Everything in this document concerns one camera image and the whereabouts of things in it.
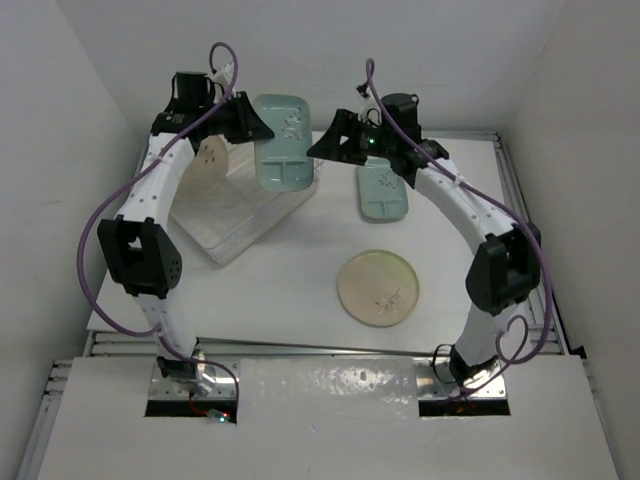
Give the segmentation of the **pink and cream round plate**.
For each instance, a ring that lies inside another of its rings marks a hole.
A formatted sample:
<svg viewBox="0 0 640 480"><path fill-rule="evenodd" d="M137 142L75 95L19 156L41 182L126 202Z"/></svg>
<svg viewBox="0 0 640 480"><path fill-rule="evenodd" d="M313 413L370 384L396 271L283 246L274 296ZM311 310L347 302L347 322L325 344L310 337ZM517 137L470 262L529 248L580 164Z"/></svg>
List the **pink and cream round plate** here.
<svg viewBox="0 0 640 480"><path fill-rule="evenodd" d="M186 168L178 185L175 200L204 200L225 180L229 168L229 152L221 136L209 136L200 143L198 152Z"/></svg>

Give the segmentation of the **teal rectangular divided plate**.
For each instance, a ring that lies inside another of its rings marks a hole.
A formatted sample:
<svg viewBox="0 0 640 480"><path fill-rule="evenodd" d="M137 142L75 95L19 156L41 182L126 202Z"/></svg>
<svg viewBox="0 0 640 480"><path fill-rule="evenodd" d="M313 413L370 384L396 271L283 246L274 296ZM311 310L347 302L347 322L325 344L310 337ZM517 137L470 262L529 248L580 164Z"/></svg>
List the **teal rectangular divided plate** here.
<svg viewBox="0 0 640 480"><path fill-rule="evenodd" d="M406 183L392 169L390 162L370 157L357 167L357 186L362 215L372 221L402 220L409 211Z"/></svg>

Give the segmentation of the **green and cream round plate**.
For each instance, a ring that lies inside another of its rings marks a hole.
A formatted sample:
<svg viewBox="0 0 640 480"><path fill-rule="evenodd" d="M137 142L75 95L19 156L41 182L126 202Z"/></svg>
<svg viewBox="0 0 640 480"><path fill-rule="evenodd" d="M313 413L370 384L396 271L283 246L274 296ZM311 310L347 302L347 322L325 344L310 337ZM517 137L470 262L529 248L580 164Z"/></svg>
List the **green and cream round plate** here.
<svg viewBox="0 0 640 480"><path fill-rule="evenodd" d="M420 298L420 283L411 264L388 250L363 251L339 270L336 289L343 309L372 328L405 321Z"/></svg>

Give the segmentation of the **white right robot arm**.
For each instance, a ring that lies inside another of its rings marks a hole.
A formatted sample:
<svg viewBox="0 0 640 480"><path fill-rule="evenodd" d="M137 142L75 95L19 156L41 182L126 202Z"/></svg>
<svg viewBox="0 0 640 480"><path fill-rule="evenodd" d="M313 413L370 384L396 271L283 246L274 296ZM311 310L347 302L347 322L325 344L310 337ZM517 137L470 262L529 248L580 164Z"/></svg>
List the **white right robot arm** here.
<svg viewBox="0 0 640 480"><path fill-rule="evenodd" d="M466 241L473 255L465 278L471 307L449 353L449 372L462 386L499 358L498 345L508 331L511 313L539 285L535 250L540 233L535 226L524 233L513 214L472 192L449 152L423 137L416 96L389 94L382 105L378 123L347 109L337 110L308 154L357 166L373 158L387 160L391 170L430 200Z"/></svg>

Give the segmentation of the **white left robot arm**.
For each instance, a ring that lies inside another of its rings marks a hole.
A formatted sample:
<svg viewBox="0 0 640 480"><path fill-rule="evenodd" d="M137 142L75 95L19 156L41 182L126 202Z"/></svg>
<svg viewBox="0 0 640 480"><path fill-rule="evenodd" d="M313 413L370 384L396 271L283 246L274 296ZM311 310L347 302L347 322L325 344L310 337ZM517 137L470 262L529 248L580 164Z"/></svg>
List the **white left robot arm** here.
<svg viewBox="0 0 640 480"><path fill-rule="evenodd" d="M173 76L170 101L151 125L146 158L128 199L97 227L112 280L133 297L156 339L161 374L180 383L196 381L200 364L194 358L197 337L175 291L182 257L167 232L179 183L211 136L231 144L274 136L247 94L235 92L235 83L235 74L223 71Z"/></svg>

